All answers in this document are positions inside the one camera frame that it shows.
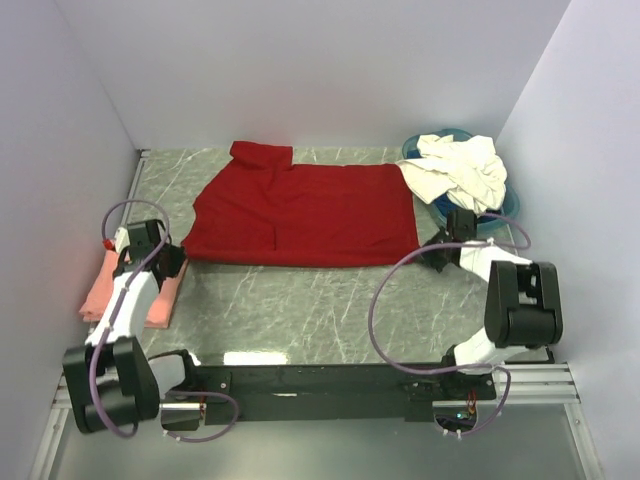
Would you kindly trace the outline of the red t shirt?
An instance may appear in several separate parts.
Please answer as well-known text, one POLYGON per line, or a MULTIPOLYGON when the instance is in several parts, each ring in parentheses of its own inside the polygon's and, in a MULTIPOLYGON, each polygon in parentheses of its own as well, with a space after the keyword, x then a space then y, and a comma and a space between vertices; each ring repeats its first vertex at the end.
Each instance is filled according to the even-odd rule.
POLYGON ((290 146, 236 141, 193 203, 183 245, 213 263, 351 268, 392 265, 419 246, 398 166, 296 164, 290 146))

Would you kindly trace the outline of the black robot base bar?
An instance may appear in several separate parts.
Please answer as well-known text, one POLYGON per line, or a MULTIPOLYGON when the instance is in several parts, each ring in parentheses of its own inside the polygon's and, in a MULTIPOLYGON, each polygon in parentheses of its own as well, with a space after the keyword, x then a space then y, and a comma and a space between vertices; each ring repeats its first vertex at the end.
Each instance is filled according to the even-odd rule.
POLYGON ((416 376, 388 364, 199 366, 170 394, 203 401, 207 425, 229 422, 233 407, 209 392, 234 399, 241 421, 431 422, 436 402, 497 398, 487 374, 416 376))

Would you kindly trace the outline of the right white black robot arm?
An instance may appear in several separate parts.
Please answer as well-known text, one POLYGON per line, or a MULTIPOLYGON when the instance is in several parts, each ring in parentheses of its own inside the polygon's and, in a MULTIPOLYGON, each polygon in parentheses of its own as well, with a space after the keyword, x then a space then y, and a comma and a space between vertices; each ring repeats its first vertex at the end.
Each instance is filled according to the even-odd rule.
POLYGON ((487 374, 528 350, 557 344, 564 329, 556 266, 517 256, 492 239, 478 239, 477 226, 474 212, 450 212, 446 225, 426 242, 430 249, 419 256, 437 272, 452 265, 487 283, 483 326, 442 359, 449 368, 439 374, 439 387, 452 399, 473 388, 473 375, 487 374))

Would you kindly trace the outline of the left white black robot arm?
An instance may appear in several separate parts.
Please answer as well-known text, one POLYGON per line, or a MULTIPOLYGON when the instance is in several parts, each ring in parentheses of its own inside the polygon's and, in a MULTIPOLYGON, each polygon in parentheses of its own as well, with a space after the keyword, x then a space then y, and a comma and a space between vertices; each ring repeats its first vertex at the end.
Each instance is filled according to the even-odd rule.
POLYGON ((105 312, 85 343, 68 349, 62 361, 76 426, 84 434, 128 425, 136 430, 156 418, 167 393, 186 402, 200 388, 188 351, 148 359, 139 342, 163 284, 184 265, 184 250, 169 242, 159 219, 131 223, 126 231, 105 312))

